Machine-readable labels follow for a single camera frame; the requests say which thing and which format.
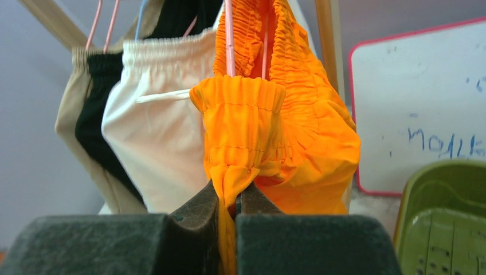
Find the whiteboard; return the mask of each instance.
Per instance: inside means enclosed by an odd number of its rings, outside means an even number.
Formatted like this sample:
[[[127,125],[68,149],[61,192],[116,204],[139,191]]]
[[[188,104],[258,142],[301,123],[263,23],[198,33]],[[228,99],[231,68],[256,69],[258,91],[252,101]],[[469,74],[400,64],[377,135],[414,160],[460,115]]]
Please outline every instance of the whiteboard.
[[[428,163],[486,161],[486,18],[362,43],[350,72],[362,191],[399,195]]]

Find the orange garment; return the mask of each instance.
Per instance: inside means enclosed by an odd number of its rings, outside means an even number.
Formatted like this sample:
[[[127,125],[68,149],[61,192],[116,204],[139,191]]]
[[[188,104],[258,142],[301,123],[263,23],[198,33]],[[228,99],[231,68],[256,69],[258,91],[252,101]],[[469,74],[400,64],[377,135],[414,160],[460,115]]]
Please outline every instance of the orange garment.
[[[190,91],[206,127],[206,174],[220,200],[224,274],[236,274],[228,208],[252,181],[287,214],[346,214],[360,140],[346,106],[309,49],[287,0],[233,0],[238,76],[226,75],[225,19],[216,35],[212,78]],[[268,80],[261,76],[268,17]]]

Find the laundry basket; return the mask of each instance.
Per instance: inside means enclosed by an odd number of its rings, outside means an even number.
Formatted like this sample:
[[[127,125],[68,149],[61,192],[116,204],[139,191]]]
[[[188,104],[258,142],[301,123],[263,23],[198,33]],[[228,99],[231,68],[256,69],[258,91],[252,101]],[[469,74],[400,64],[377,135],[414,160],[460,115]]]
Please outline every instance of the laundry basket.
[[[447,160],[417,171],[394,243],[404,275],[486,275],[486,163]]]

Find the pink whiteboard border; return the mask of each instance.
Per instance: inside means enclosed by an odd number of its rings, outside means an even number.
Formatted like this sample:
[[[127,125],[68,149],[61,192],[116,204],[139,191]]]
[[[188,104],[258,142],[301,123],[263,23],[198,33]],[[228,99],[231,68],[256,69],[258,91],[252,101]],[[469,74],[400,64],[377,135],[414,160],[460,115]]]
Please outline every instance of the pink whiteboard border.
[[[373,40],[363,41],[363,42],[356,44],[350,50],[350,53],[348,55],[348,65],[349,65],[349,71],[350,71],[349,72],[349,74],[350,74],[349,78],[350,78],[351,108],[352,108],[352,119],[354,120],[354,122],[356,123],[356,112],[355,112],[355,105],[354,105],[354,102],[355,102],[354,101],[354,83],[353,83],[353,80],[352,80],[351,57],[352,57],[352,54],[354,53],[354,51],[357,48],[364,46],[364,45],[376,44],[376,43],[383,42],[383,41],[393,40],[393,39],[397,39],[397,38],[410,37],[410,36],[416,36],[416,35],[424,34],[424,33],[432,33],[432,32],[437,32],[439,30],[453,29],[453,28],[456,28],[456,27],[459,27],[459,26],[465,26],[465,25],[470,25],[470,24],[474,24],[474,23],[478,23],[478,22],[484,22],[484,21],[486,21],[486,17],[480,17],[480,18],[470,19],[470,20],[466,20],[466,21],[460,21],[460,22],[456,22],[456,23],[450,23],[450,24],[446,24],[446,25],[440,25],[440,26],[431,27],[431,28],[427,28],[427,29],[417,30],[417,31],[413,31],[413,32],[407,32],[407,33],[402,33],[402,34],[396,34],[396,35],[393,35],[393,36],[387,36],[387,37],[377,38],[377,39],[373,39]],[[381,191],[371,191],[371,190],[364,189],[363,186],[361,185],[360,180],[359,180],[359,165],[358,165],[358,169],[356,169],[356,185],[358,185],[358,189],[361,192],[363,192],[367,195],[387,196],[387,197],[401,197],[402,196],[401,192],[381,192]]]

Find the gray wall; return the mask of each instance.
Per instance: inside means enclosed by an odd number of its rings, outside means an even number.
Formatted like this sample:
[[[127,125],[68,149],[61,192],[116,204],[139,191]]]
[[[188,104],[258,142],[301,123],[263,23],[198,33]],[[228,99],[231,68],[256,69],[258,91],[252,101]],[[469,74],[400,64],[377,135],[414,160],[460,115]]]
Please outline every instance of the gray wall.
[[[89,32],[97,0],[57,2]],[[96,45],[104,42],[114,2],[105,1]],[[121,2],[112,41],[130,26],[140,2]],[[299,2],[320,49],[314,0]],[[347,79],[347,56],[356,43],[485,16],[486,5],[484,0],[340,0],[340,12]],[[0,28],[1,248],[9,246],[35,217],[95,213],[102,200],[54,133],[57,109],[72,69],[70,53],[15,0],[0,1]]]

